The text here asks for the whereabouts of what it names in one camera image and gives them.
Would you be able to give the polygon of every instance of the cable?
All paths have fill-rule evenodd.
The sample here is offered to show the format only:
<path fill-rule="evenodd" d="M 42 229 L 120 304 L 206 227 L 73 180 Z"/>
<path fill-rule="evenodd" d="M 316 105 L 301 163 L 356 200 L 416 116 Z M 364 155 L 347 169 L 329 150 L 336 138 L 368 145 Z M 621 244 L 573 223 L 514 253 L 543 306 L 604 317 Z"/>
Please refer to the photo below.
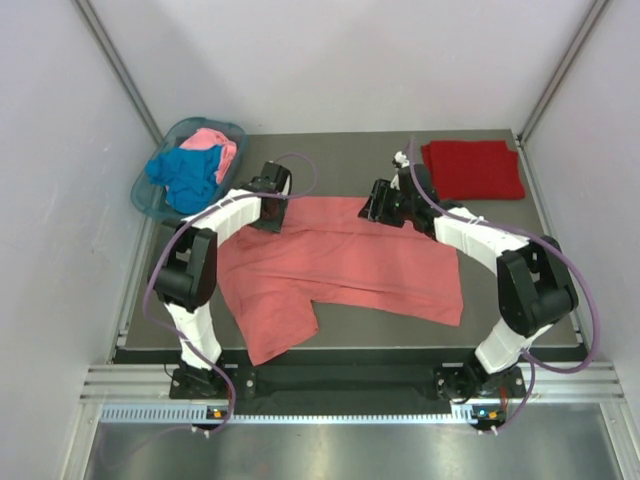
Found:
<path fill-rule="evenodd" d="M 167 374 L 167 377 L 169 377 L 169 378 L 171 379 L 171 381 L 173 382 L 173 375 L 171 375 L 171 374 L 167 371 L 167 362 L 166 362 L 166 360 L 165 360 L 165 362 L 164 362 L 163 367 L 164 367 L 164 373 L 166 373 L 166 374 Z"/>
<path fill-rule="evenodd" d="M 420 185 L 420 182 L 418 181 L 418 178 L 416 176 L 415 166 L 414 166 L 415 163 L 414 163 L 414 155 L 413 155 L 413 150 L 414 150 L 414 137 L 413 136 L 411 136 L 411 138 L 409 140 L 409 146 L 407 147 L 407 150 L 408 150 L 409 170 L 411 172 L 411 179 L 413 180 L 413 184 L 416 187 L 416 189 L 418 190 L 418 192 L 420 193 L 420 195 L 422 196 L 422 198 L 424 198 L 425 201 L 434 210 L 436 210 L 440 214 L 445 215 L 445 216 L 450 217 L 450 218 L 453 218 L 454 220 L 458 220 L 459 222 L 468 223 L 469 222 L 468 218 L 461 217 L 459 215 L 455 215 L 455 214 L 443 209 L 442 207 L 440 207 L 440 205 L 438 205 L 433 200 L 431 200 L 431 198 L 429 198 L 427 193 L 422 188 L 422 185 Z M 535 234 L 533 234 L 531 232 L 528 232 L 527 230 L 524 230 L 524 229 L 518 228 L 518 227 L 514 227 L 514 226 L 511 226 L 511 225 L 504 225 L 504 224 L 501 224 L 501 223 L 489 222 L 487 220 L 481 220 L 481 219 L 478 220 L 477 224 L 485 226 L 485 227 L 495 228 L 497 230 L 503 230 L 505 232 L 509 232 L 509 233 L 514 234 L 514 235 L 520 235 L 522 237 L 528 238 L 532 242 L 537 243 L 542 248 L 544 248 L 545 250 L 550 252 L 552 255 L 554 255 L 573 274 L 573 276 L 575 277 L 575 279 L 578 282 L 578 285 L 580 285 L 580 288 L 584 292 L 585 298 L 587 300 L 587 305 L 589 307 L 589 312 L 591 313 L 591 321 L 592 321 L 592 325 L 593 325 L 593 337 L 592 337 L 592 341 L 591 341 L 591 349 L 589 350 L 589 352 L 587 352 L 587 356 L 584 358 L 584 360 L 579 365 L 576 365 L 575 367 L 571 367 L 571 368 L 558 368 L 558 367 L 554 367 L 552 365 L 547 365 L 546 363 L 543 363 L 540 360 L 538 360 L 537 358 L 535 358 L 528 351 L 523 351 L 522 352 L 522 356 L 526 360 L 528 360 L 529 362 L 534 363 L 534 364 L 538 365 L 539 367 L 542 367 L 542 368 L 544 368 L 546 370 L 549 370 L 549 371 L 555 372 L 555 373 L 566 373 L 566 374 L 577 373 L 577 372 L 580 372 L 580 371 L 584 370 L 585 368 L 587 368 L 591 364 L 591 362 L 593 362 L 593 360 L 595 359 L 595 357 L 596 357 L 596 355 L 598 353 L 598 349 L 600 348 L 601 322 L 600 322 L 600 313 L 598 312 L 598 307 L 596 306 L 596 302 L 595 302 L 595 298 L 593 296 L 593 292 L 591 292 L 591 289 L 589 288 L 589 285 L 587 284 L 587 280 L 584 278 L 584 275 L 582 274 L 580 269 L 577 267 L 577 265 L 575 263 L 573 263 L 573 261 L 571 261 L 571 259 L 569 259 L 560 250 L 558 250 L 556 247 L 551 245 L 549 242 L 546 242 L 545 240 L 543 240 L 539 236 L 537 236 L 537 235 L 535 235 Z"/>
<path fill-rule="evenodd" d="M 507 408 L 509 408 L 509 397 L 507 396 L 507 389 L 504 385 L 500 387 L 500 407 L 507 413 Z"/>
<path fill-rule="evenodd" d="M 179 329 L 175 328 L 174 326 L 169 325 L 169 324 L 167 324 L 167 323 L 165 323 L 165 322 L 163 322 L 161 320 L 158 320 L 157 318 L 155 318 L 151 314 L 151 312 L 149 311 L 149 302 L 151 300 L 151 296 L 153 295 L 153 287 L 155 286 L 155 283 L 156 283 L 156 280 L 158 279 L 158 275 L 160 273 L 160 270 L 162 269 L 162 266 L 164 265 L 167 257 L 169 256 L 169 253 L 171 252 L 171 250 L 173 249 L 175 244 L 178 242 L 180 237 L 184 234 L 184 232 L 186 232 L 189 228 L 191 228 L 197 221 L 199 221 L 199 220 L 211 215 L 212 213 L 216 212 L 217 210 L 219 210 L 219 209 L 221 209 L 221 208 L 223 208 L 223 207 L 225 207 L 225 206 L 227 206 L 227 205 L 229 205 L 229 204 L 231 204 L 233 202 L 237 202 L 237 201 L 243 200 L 245 198 L 260 197 L 260 198 L 294 199 L 294 198 L 301 198 L 301 197 L 305 197 L 305 196 L 309 195 L 316 188 L 316 186 L 318 184 L 318 168 L 317 168 L 316 164 L 313 162 L 313 160 L 311 160 L 311 158 L 307 157 L 306 155 L 303 155 L 301 153 L 296 153 L 296 152 L 289 152 L 289 153 L 285 153 L 284 155 L 280 155 L 273 162 L 274 163 L 278 163 L 281 160 L 283 160 L 285 158 L 288 158 L 288 157 L 298 158 L 300 160 L 304 160 L 305 162 L 307 162 L 309 164 L 309 166 L 313 170 L 313 182 L 312 182 L 311 187 L 309 187 L 307 190 L 305 190 L 302 193 L 295 193 L 295 194 L 289 194 L 289 195 L 280 194 L 280 193 L 264 193 L 264 192 L 246 193 L 246 194 L 238 195 L 237 197 L 234 197 L 233 199 L 226 199 L 226 200 L 223 199 L 220 203 L 216 203 L 215 205 L 212 205 L 208 209 L 206 209 L 203 212 L 199 213 L 198 215 L 193 217 L 191 220 L 186 222 L 184 225 L 182 225 L 182 227 L 180 227 L 176 231 L 176 233 L 173 235 L 173 237 L 171 237 L 171 239 L 167 242 L 167 245 L 165 246 L 164 250 L 160 254 L 160 258 L 158 259 L 158 263 L 154 267 L 153 272 L 151 273 L 151 276 L 149 277 L 149 282 L 148 282 L 148 285 L 147 285 L 147 289 L 144 292 L 144 297 L 143 297 L 143 300 L 142 300 L 142 312 L 143 312 L 145 318 L 147 320 L 152 321 L 156 325 L 158 325 L 158 326 L 160 326 L 160 327 L 162 327 L 162 328 L 164 328 L 166 330 L 169 330 L 169 331 L 175 333 L 176 335 L 178 335 L 178 337 L 183 340 L 184 344 L 193 352 L 193 354 L 196 357 L 198 357 L 200 360 L 202 360 L 204 363 L 209 365 L 213 369 L 213 371 L 216 372 L 216 374 L 218 374 L 220 377 L 222 377 L 222 379 L 227 384 L 227 388 L 229 390 L 229 396 L 230 396 L 228 412 L 222 418 L 222 422 L 220 424 L 218 424 L 218 426 L 216 428 L 214 428 L 213 430 L 210 431 L 210 434 L 218 433 L 218 432 L 222 431 L 224 428 L 226 428 L 226 426 L 228 425 L 229 420 L 231 419 L 231 417 L 233 415 L 233 412 L 235 410 L 235 404 L 236 404 L 236 398 L 237 398 L 235 387 L 233 386 L 233 382 L 228 377 L 228 375 L 224 372 L 224 370 L 222 370 L 214 362 L 209 360 L 202 351 L 200 351 L 197 347 L 195 347 L 189 341 L 189 338 L 184 333 L 182 333 Z M 172 432 L 172 431 L 175 431 L 175 430 L 180 430 L 180 429 L 186 429 L 186 428 L 190 428 L 190 427 L 186 427 L 186 426 L 170 427 L 170 428 L 168 428 L 166 430 L 163 430 L 163 431 L 153 435 L 149 439 L 145 440 L 144 442 L 142 442 L 140 445 L 135 447 L 131 452 L 129 452 L 127 455 L 125 455 L 125 457 L 123 459 L 121 459 L 118 463 L 112 464 L 112 465 L 108 465 L 106 463 L 105 459 L 104 459 L 104 451 L 103 451 L 104 450 L 104 441 L 103 441 L 103 436 L 104 435 L 101 435 L 100 439 L 99 439 L 100 459 L 102 460 L 102 464 L 105 467 L 105 469 L 107 469 L 107 470 L 116 469 L 120 465 L 125 463 L 127 460 L 129 460 L 132 456 L 134 456 L 140 449 L 142 449 L 143 447 L 145 447 L 146 445 L 151 443 L 154 439 L 164 435 L 165 433 Z"/>
<path fill-rule="evenodd" d="M 533 362 L 529 362 L 529 365 L 531 366 L 531 380 L 529 380 L 529 388 L 527 388 L 527 392 L 524 394 L 524 397 L 522 397 L 522 401 L 520 402 L 520 405 L 516 407 L 515 411 L 513 412 L 513 415 L 507 418 L 502 425 L 496 428 L 496 435 L 498 433 L 503 432 L 509 425 L 515 422 L 516 418 L 520 416 L 520 414 L 524 410 L 525 405 L 531 398 L 531 394 L 533 393 L 533 388 L 535 387 L 535 384 L 536 384 L 536 366 Z"/>

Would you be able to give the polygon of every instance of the white wall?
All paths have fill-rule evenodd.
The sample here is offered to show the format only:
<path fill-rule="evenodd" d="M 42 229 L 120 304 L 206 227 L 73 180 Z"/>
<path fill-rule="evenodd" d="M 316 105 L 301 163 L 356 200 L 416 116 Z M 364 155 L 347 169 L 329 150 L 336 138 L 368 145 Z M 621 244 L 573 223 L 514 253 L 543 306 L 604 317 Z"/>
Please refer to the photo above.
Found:
<path fill-rule="evenodd" d="M 1 13 L 0 471 L 48 479 L 115 326 L 153 145 L 70 1 Z"/>
<path fill-rule="evenodd" d="M 161 129 L 519 130 L 591 0 L 92 0 Z"/>
<path fill-rule="evenodd" d="M 615 0 L 528 148 L 550 216 L 602 311 L 640 423 L 640 2 Z"/>

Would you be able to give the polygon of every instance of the gray table surface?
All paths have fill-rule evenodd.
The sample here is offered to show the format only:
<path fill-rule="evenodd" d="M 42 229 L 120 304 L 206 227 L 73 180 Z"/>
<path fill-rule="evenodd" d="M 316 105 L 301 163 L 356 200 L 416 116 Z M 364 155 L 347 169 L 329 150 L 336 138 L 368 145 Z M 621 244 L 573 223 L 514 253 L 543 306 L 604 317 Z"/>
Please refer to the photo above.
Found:
<path fill-rule="evenodd" d="M 265 161 L 286 152 L 304 153 L 317 163 L 319 180 L 314 195 L 362 196 L 371 191 L 377 178 L 391 179 L 391 158 L 404 148 L 409 136 L 416 144 L 431 140 L 505 140 L 515 150 L 508 130 L 322 133 L 292 135 L 257 135 L 249 140 L 239 181 L 259 174 Z M 311 183 L 311 170 L 302 161 L 283 162 L 293 173 L 294 191 L 302 191 Z M 526 176 L 521 179 L 527 197 L 518 201 L 465 202 L 476 215 L 524 227 L 542 233 L 542 225 L 531 196 Z M 495 277 L 477 262 L 459 254 L 460 281 L 464 312 L 459 327 L 450 327 L 418 318 L 383 311 L 333 304 L 314 304 L 319 332 L 297 348 L 385 348 L 385 347 L 470 347 L 481 342 L 496 323 L 498 315 Z M 175 336 L 150 323 L 142 315 L 142 282 L 134 308 L 126 347 L 135 349 L 176 348 Z M 224 303 L 219 289 L 212 299 L 212 316 L 218 340 L 223 348 L 244 348 L 245 343 L 235 320 Z M 150 305 L 156 318 L 170 322 L 164 307 L 153 298 Z M 567 319 L 537 341 L 543 346 L 575 346 L 576 335 Z"/>

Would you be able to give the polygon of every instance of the blue cloth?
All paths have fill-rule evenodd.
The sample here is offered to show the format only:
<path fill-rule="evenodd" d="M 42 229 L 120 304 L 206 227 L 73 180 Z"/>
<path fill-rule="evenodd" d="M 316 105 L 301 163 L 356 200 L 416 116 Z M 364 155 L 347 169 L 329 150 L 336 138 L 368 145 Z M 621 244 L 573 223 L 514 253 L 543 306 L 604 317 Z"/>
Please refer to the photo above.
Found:
<path fill-rule="evenodd" d="M 218 189 L 216 171 L 222 145 L 209 150 L 174 148 L 149 160 L 145 172 L 154 185 L 169 187 L 167 202 L 180 213 L 193 214 L 207 208 Z"/>

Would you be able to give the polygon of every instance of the clothing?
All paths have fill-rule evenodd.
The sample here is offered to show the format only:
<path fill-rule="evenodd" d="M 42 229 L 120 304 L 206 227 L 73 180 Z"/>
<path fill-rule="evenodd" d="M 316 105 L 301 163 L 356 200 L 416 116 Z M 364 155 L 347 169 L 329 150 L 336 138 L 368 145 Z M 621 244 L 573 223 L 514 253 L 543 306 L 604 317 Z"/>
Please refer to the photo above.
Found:
<path fill-rule="evenodd" d="M 433 141 L 422 147 L 422 158 L 442 199 L 517 200 L 525 196 L 518 154 L 504 141 Z"/>
<path fill-rule="evenodd" d="M 218 185 L 222 183 L 229 166 L 236 156 L 238 146 L 235 142 L 229 140 L 223 133 L 211 128 L 199 128 L 191 137 L 185 140 L 180 148 L 185 150 L 208 150 L 214 145 L 220 145 L 222 152 L 220 154 L 220 166 L 216 172 L 216 182 Z"/>
<path fill-rule="evenodd" d="M 218 188 L 215 172 L 222 146 L 208 150 L 173 148 L 149 160 L 145 172 L 154 185 L 167 187 L 167 203 L 185 214 L 198 213 L 208 205 Z"/>
<path fill-rule="evenodd" d="M 460 324 L 455 249 L 358 218 L 365 202 L 294 199 L 280 234 L 245 227 L 220 246 L 218 285 L 254 365 L 318 331 L 312 301 Z"/>

